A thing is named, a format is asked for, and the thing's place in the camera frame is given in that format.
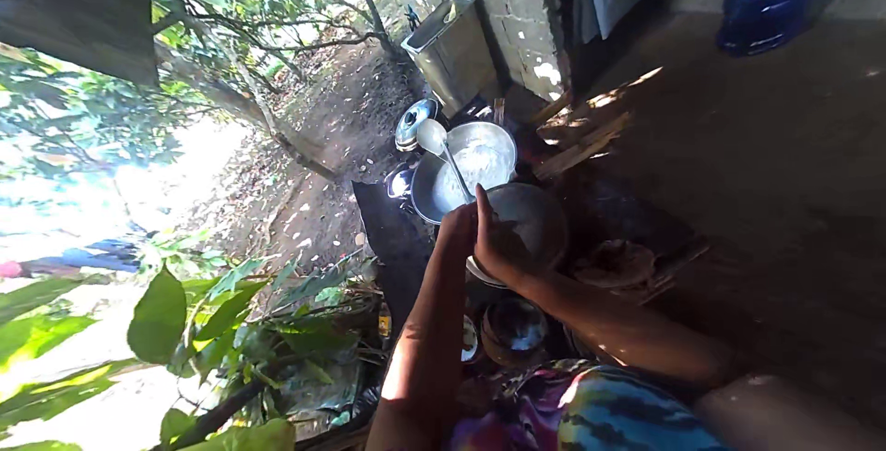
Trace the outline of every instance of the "tie-dye shirt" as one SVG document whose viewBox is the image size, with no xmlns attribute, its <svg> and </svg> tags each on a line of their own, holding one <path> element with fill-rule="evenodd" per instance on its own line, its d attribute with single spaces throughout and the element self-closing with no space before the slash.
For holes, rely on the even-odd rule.
<svg viewBox="0 0 886 451">
<path fill-rule="evenodd" d="M 617 367 L 556 361 L 504 394 L 495 411 L 455 426 L 451 449 L 728 449 L 680 401 Z"/>
</svg>

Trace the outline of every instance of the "metal lid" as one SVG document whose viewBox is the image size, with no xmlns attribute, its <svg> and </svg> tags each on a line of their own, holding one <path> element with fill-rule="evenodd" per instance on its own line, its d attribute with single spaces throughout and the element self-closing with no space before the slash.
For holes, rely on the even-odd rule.
<svg viewBox="0 0 886 451">
<path fill-rule="evenodd" d="M 406 113 L 403 114 L 403 117 L 400 117 L 400 122 L 397 123 L 397 130 L 394 133 L 397 150 L 415 150 L 418 147 L 418 139 L 415 136 L 418 126 L 428 117 L 436 118 L 437 110 L 439 110 L 439 103 L 431 98 L 419 100 L 409 107 Z"/>
</svg>

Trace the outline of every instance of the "ladle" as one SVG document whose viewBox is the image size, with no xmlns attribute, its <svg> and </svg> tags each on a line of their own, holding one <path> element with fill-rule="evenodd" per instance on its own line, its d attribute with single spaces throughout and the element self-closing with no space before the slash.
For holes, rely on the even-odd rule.
<svg viewBox="0 0 886 451">
<path fill-rule="evenodd" d="M 455 164 L 455 160 L 452 158 L 452 153 L 449 152 L 449 144 L 446 140 L 446 129 L 443 125 L 432 118 L 426 118 L 425 121 L 418 126 L 415 136 L 418 139 L 419 146 L 436 156 L 439 156 L 444 161 L 448 162 L 449 165 L 452 165 L 452 170 L 455 171 L 455 177 L 458 178 L 458 185 L 461 188 L 461 193 L 464 195 L 466 203 L 470 204 L 473 202 L 474 196 L 471 195 L 471 190 L 468 189 L 468 185 L 464 184 L 464 178 L 458 170 L 458 165 Z"/>
</svg>

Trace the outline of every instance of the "hand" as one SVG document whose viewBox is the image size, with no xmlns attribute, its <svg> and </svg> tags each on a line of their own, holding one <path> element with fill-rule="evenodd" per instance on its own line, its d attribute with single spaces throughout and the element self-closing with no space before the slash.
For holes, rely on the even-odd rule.
<svg viewBox="0 0 886 451">
<path fill-rule="evenodd" d="M 478 183 L 474 187 L 474 191 L 477 196 L 478 213 L 477 243 L 474 245 L 474 259 L 489 276 L 505 281 L 506 277 L 513 275 L 517 266 L 495 248 L 493 242 L 493 207 L 489 204 L 486 190 Z"/>
<path fill-rule="evenodd" d="M 474 252 L 477 241 L 477 204 L 461 205 L 450 210 L 440 222 L 437 245 L 441 251 L 464 260 Z"/>
</svg>

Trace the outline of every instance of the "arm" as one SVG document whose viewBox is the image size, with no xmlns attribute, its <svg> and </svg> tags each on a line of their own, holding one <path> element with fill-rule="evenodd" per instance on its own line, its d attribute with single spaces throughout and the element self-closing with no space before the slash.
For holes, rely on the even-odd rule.
<svg viewBox="0 0 886 451">
<path fill-rule="evenodd" d="M 474 204 L 443 219 L 421 290 L 384 377 L 368 451 L 439 449 L 449 435 L 461 381 L 464 261 L 473 252 L 476 235 Z"/>
<path fill-rule="evenodd" d="M 493 210 L 482 188 L 477 189 L 477 204 L 475 255 L 484 270 L 568 325 L 594 350 L 700 387 L 726 381 L 733 354 L 724 345 L 604 289 L 509 262 L 489 237 Z"/>
</svg>

